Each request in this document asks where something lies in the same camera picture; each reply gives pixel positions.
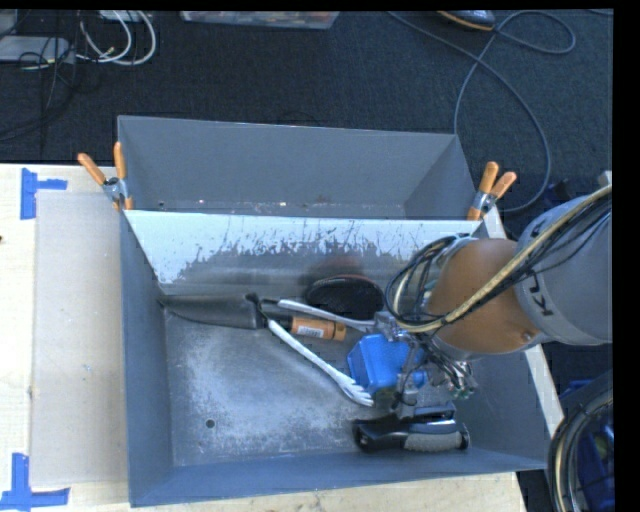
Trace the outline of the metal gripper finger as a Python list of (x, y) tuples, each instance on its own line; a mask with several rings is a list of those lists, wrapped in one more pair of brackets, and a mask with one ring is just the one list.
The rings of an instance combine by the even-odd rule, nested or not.
[(409, 348), (418, 346), (417, 339), (405, 328), (399, 325), (396, 318), (387, 311), (380, 311), (374, 315), (374, 331), (381, 334), (388, 342), (404, 344)]
[(420, 389), (427, 381), (428, 373), (424, 369), (398, 374), (394, 394), (394, 414), (398, 419), (407, 419), (415, 415)]

